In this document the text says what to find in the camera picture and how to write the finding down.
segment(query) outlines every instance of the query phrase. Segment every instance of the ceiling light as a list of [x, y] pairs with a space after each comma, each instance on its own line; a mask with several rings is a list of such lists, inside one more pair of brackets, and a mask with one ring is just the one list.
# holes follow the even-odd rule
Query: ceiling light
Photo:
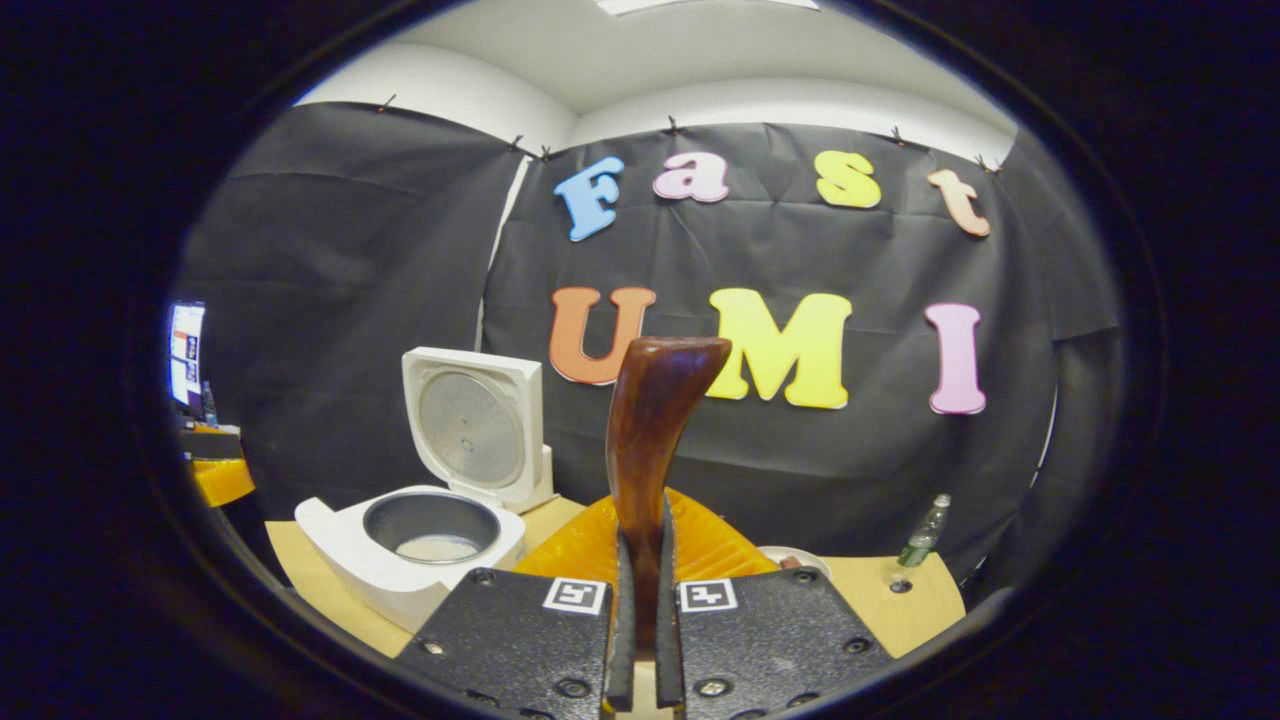
[[[687, 3], [690, 0], [596, 0], [600, 9], [612, 15], [626, 15], [627, 13], [635, 13], [637, 10], [648, 10], [650, 8], [660, 8], [662, 5], [672, 5], [675, 3]], [[814, 0], [754, 0], [756, 3], [774, 3], [777, 5], [791, 5], [792, 8], [805, 8], [809, 10], [820, 10]]]

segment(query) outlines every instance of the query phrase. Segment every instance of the foam letter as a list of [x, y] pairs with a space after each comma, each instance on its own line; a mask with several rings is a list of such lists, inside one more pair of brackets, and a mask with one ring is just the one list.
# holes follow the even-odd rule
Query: foam letter
[[[692, 168], [677, 169], [690, 163], [694, 164]], [[667, 158], [663, 165], [667, 172], [653, 181], [653, 191], [663, 197], [671, 200], [692, 197], [699, 202], [718, 202], [728, 197], [728, 186], [724, 184], [728, 163], [719, 155], [681, 152]]]
[[[621, 173], [622, 167], [622, 160], [605, 158], [556, 186], [556, 195], [564, 199], [568, 215], [573, 219], [573, 229], [568, 231], [571, 241], [589, 237], [618, 217], [616, 211], [602, 208], [600, 201], [618, 201], [618, 183], [605, 173]], [[591, 179], [596, 176], [604, 177], [593, 183]]]
[[556, 319], [552, 322], [552, 368], [566, 380], [593, 386], [607, 386], [618, 379], [622, 355], [632, 340], [640, 337], [644, 309], [658, 296], [646, 287], [620, 287], [609, 295], [618, 306], [618, 320], [613, 325], [613, 348], [599, 360], [582, 352], [582, 334], [586, 332], [586, 311], [600, 301], [600, 293], [589, 287], [562, 287], [552, 293]]
[[710, 304], [721, 313], [719, 336], [733, 341], [733, 351], [708, 396], [746, 397], [745, 359], [755, 389], [764, 400], [773, 398], [791, 366], [797, 365], [796, 379], [785, 393], [787, 402], [831, 410], [849, 402], [849, 391], [840, 383], [845, 318], [854, 311], [849, 300], [838, 295], [808, 295], [782, 332], [764, 306], [764, 299], [754, 290], [717, 290]]
[[978, 237], [991, 234], [991, 223], [987, 218], [979, 218], [973, 211], [970, 200], [978, 199], [978, 191], [970, 184], [960, 182], [960, 178], [951, 170], [938, 170], [929, 174], [929, 184], [934, 184], [942, 191], [942, 200], [947, 204], [951, 219], [960, 225], [960, 229]]
[[938, 389], [929, 407], [940, 415], [974, 415], [987, 407], [987, 396], [978, 389], [978, 352], [973, 327], [982, 315], [969, 305], [941, 302], [924, 309], [924, 316], [938, 328]]
[[847, 208], [874, 208], [879, 202], [879, 186], [870, 178], [876, 168], [858, 152], [826, 150], [813, 159], [813, 169], [822, 176], [818, 192], [827, 202]]

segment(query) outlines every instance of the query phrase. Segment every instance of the black backdrop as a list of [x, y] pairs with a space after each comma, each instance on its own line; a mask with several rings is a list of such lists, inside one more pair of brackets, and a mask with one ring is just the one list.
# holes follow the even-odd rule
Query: black backdrop
[[201, 368], [268, 519], [436, 482], [401, 355], [475, 346], [521, 158], [454, 123], [326, 102], [284, 113], [232, 168], [174, 292], [207, 305]]
[[[874, 209], [820, 199], [813, 158], [823, 150], [872, 161], [883, 191]], [[653, 192], [663, 160], [687, 151], [728, 161], [728, 199]], [[570, 215], [552, 191], [609, 155], [626, 164], [618, 218], [570, 242]], [[1123, 389], [1107, 377], [1120, 366], [1117, 311], [1083, 205], [1030, 138], [1000, 173], [804, 126], [698, 127], [575, 147], [532, 163], [486, 279], [520, 158], [436, 118], [317, 104], [285, 113], [232, 169], [192, 232], [177, 292], [209, 305], [205, 377], [221, 421], [243, 428], [269, 519], [292, 518], [312, 496], [344, 507], [438, 482], [408, 434], [399, 355], [471, 348], [481, 293], [483, 348], [544, 363], [557, 491], [580, 502], [604, 496], [612, 388], [568, 382], [549, 365], [550, 296], [566, 286], [602, 293], [584, 341], [593, 356], [612, 343], [607, 297], [617, 287], [657, 292], [644, 332], [660, 336], [716, 334], [708, 297], [719, 288], [760, 292], [780, 327], [806, 295], [852, 302], [846, 407], [796, 407], [781, 392], [764, 401], [753, 384], [742, 400], [707, 398], [681, 442], [671, 486], [753, 542], [892, 555], [932, 497], [950, 492], [940, 552], [964, 582], [1004, 537], [993, 565], [1005, 584], [1032, 570], [1088, 502], [1091, 462], [1105, 456], [1107, 410]], [[988, 237], [951, 219], [925, 179], [940, 168], [977, 190]], [[978, 415], [929, 409], [938, 346], [923, 313], [934, 302], [982, 313], [988, 405]], [[742, 373], [750, 378], [745, 364]], [[1042, 486], [1051, 419], [1050, 447], [1078, 462]]]
[[[874, 209], [820, 199], [813, 159], [823, 150], [870, 160], [883, 192]], [[728, 161], [728, 199], [671, 201], [653, 192], [663, 160], [689, 151]], [[572, 223], [553, 188], [611, 155], [625, 163], [617, 219], [570, 242]], [[977, 190], [977, 211], [992, 225], [988, 237], [974, 238], [951, 219], [925, 179], [940, 168]], [[1025, 140], [992, 174], [946, 152], [835, 128], [740, 124], [644, 133], [573, 147], [531, 168], [486, 287], [484, 348], [548, 363], [550, 295], [566, 286], [600, 292], [584, 340], [585, 352], [596, 357], [612, 345], [617, 313], [607, 299], [618, 287], [655, 291], [643, 332], [658, 336], [716, 334], [719, 315], [708, 296], [718, 288], [760, 292], [780, 328], [809, 293], [846, 297], [852, 302], [842, 348], [849, 405], [796, 407], [781, 392], [764, 401], [754, 386], [739, 401], [707, 398], [668, 482], [753, 542], [854, 556], [895, 555], [933, 495], [950, 492], [940, 552], [963, 580], [1016, 516], [1036, 478], [1060, 375], [1055, 342], [1119, 324], [1101, 260], [1079, 200]], [[978, 415], [929, 409], [938, 341], [924, 309], [934, 302], [982, 313], [977, 345], [988, 405]], [[742, 372], [749, 378], [745, 364]], [[595, 500], [608, 492], [611, 388], [571, 383], [549, 366], [543, 382], [557, 488]], [[1071, 451], [1089, 456], [1094, 447]], [[1042, 510], [1065, 512], [1064, 503], [1085, 496], [1064, 495]], [[1042, 557], [1044, 546], [1032, 542]]]

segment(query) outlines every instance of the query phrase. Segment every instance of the white wall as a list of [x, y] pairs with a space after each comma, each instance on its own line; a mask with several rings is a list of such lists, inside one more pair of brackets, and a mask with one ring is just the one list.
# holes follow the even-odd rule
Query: white wall
[[513, 140], [540, 152], [608, 137], [710, 123], [795, 123], [888, 135], [998, 164], [1016, 132], [919, 96], [824, 79], [735, 79], [663, 90], [582, 117], [516, 76], [474, 58], [416, 44], [387, 44], [325, 79], [298, 104], [392, 102]]
[[890, 135], [961, 158], [1004, 159], [1014, 132], [913, 95], [824, 79], [709, 82], [625, 100], [579, 119], [568, 145], [671, 127], [713, 123], [792, 123]]
[[372, 102], [425, 113], [520, 146], [564, 147], [577, 117], [541, 90], [474, 58], [403, 42], [383, 44], [329, 76], [297, 101]]

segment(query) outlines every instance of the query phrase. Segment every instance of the wooden handle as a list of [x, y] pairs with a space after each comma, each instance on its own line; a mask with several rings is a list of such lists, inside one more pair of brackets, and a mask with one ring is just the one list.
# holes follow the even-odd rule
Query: wooden handle
[[685, 424], [728, 360], [718, 337], [637, 337], [613, 386], [605, 462], [618, 527], [631, 551], [636, 643], [653, 643], [667, 468]]

